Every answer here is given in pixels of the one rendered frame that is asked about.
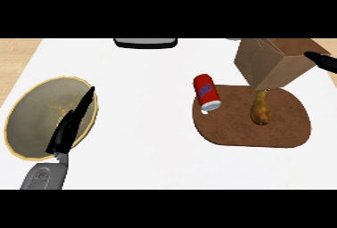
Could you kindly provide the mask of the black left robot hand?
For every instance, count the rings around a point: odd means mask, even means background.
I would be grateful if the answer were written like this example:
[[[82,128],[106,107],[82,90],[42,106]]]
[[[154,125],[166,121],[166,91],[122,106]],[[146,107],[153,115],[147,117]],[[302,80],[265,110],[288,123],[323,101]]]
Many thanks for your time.
[[[70,110],[61,118],[61,121],[54,129],[52,136],[45,148],[48,154],[63,153],[67,154],[72,143],[76,138],[78,126],[81,119],[86,113],[89,103],[92,101],[94,87],[85,92],[81,97],[78,106]]]

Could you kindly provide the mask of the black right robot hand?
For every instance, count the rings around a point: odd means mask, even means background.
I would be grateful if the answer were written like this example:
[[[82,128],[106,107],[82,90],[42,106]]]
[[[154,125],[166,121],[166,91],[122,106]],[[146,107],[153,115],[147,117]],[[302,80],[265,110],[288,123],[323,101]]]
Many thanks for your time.
[[[314,52],[304,52],[304,56],[316,63],[320,69],[337,74],[337,59]]]

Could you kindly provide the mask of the cardboard box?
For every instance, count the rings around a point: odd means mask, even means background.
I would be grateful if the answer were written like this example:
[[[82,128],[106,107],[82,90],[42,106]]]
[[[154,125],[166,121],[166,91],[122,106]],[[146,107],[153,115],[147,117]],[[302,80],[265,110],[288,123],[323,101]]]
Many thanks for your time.
[[[286,86],[316,65],[304,56],[330,53],[310,38],[242,38],[234,66],[254,90]]]

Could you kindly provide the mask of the brown-yellow pear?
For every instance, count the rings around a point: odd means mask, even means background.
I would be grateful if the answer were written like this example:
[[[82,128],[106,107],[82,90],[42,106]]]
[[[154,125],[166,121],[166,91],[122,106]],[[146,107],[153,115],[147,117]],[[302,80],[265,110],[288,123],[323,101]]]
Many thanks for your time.
[[[270,108],[265,102],[265,98],[267,90],[258,91],[249,109],[251,121],[259,126],[264,126],[270,123]]]

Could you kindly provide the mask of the brown cutting board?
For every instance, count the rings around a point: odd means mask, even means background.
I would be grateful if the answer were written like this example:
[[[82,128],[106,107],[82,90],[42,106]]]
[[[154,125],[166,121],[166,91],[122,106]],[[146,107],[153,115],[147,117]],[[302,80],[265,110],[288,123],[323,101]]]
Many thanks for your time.
[[[280,88],[267,92],[270,123],[258,126],[249,118],[256,92],[246,85],[215,86],[221,106],[200,113],[197,100],[191,105],[193,124],[200,136],[214,144],[271,148],[293,148],[307,142],[310,120],[295,96]]]

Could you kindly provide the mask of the grey plate with yellow rim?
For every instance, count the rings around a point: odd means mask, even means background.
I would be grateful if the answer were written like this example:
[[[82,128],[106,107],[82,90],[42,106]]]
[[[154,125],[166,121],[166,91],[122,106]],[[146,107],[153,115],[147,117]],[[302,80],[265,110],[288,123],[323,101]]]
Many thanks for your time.
[[[89,83],[78,77],[54,77],[21,94],[7,113],[2,131],[13,156],[30,161],[52,157],[45,148],[54,129],[89,88]]]

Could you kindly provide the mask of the red can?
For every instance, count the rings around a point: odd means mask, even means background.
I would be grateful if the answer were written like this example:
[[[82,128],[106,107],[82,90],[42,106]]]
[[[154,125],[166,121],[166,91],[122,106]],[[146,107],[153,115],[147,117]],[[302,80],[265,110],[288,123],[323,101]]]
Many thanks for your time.
[[[202,111],[215,110],[221,106],[220,95],[212,84],[211,76],[200,74],[193,78],[193,88],[197,105]]]

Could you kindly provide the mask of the dark grey appliance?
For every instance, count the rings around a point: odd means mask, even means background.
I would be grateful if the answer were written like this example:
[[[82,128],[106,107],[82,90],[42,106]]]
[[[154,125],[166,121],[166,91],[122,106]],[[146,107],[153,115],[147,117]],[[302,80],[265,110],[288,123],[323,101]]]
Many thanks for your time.
[[[163,49],[172,48],[177,44],[175,38],[115,38],[118,47],[134,49]]]

